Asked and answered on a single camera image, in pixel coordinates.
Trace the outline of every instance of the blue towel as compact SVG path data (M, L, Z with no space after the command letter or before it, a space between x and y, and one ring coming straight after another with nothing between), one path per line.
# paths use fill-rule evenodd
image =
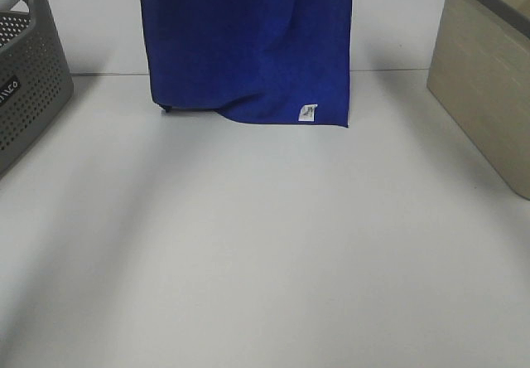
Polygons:
M351 0L142 0L153 100L348 125Z

